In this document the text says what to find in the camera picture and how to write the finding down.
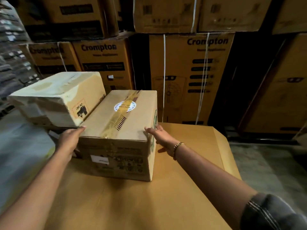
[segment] brown table surface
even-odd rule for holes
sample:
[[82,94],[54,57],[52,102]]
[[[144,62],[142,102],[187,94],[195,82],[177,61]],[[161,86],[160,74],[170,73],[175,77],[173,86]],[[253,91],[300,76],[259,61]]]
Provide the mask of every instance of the brown table surface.
[[[176,139],[240,178],[226,138],[213,127],[162,123]],[[230,229],[190,177],[157,153],[152,182],[103,178],[67,167],[45,229]]]

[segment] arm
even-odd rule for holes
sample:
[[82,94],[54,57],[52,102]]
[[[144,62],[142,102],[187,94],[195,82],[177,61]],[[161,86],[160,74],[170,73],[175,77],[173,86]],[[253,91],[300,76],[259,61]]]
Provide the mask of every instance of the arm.
[[52,158],[23,194],[0,216],[0,229],[43,229],[63,172],[85,127],[69,129],[59,138]]
[[[157,129],[145,130],[163,146],[158,152],[167,151],[173,157],[173,149],[179,143],[178,140],[171,137],[160,125],[157,125]],[[232,229],[239,229],[244,208],[257,192],[184,144],[176,149],[176,160],[228,225]]]

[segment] yellow tape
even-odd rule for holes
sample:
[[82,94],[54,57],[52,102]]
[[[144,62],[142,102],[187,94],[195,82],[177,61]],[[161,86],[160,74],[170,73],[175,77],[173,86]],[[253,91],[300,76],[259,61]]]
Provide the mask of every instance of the yellow tape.
[[110,121],[101,133],[101,138],[109,139],[115,138],[125,120],[129,116],[128,109],[132,101],[139,96],[140,90],[133,91],[125,101],[121,104],[118,110],[113,114]]

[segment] person's left hand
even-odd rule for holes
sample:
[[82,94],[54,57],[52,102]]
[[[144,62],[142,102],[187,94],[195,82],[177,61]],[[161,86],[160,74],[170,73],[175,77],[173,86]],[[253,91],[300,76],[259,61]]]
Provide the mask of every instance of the person's left hand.
[[69,156],[69,159],[71,159],[72,152],[77,147],[79,136],[85,130],[85,128],[86,127],[83,126],[77,129],[68,129],[64,131],[59,137],[56,152],[65,153]]

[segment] hand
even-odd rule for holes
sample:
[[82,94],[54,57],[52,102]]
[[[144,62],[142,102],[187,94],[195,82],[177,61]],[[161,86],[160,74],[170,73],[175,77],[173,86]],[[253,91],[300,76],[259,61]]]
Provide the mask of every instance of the hand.
[[80,134],[85,130],[85,126],[77,129],[68,129],[64,131],[60,137],[56,146],[56,151],[61,151],[69,156],[69,160],[72,157],[72,152],[77,147]]
[[157,140],[156,143],[163,146],[163,148],[159,149],[158,152],[167,152],[168,155],[173,157],[174,146],[180,141],[176,140],[169,133],[164,131],[163,127],[159,124],[156,125],[156,129],[145,127],[145,131],[152,134]]

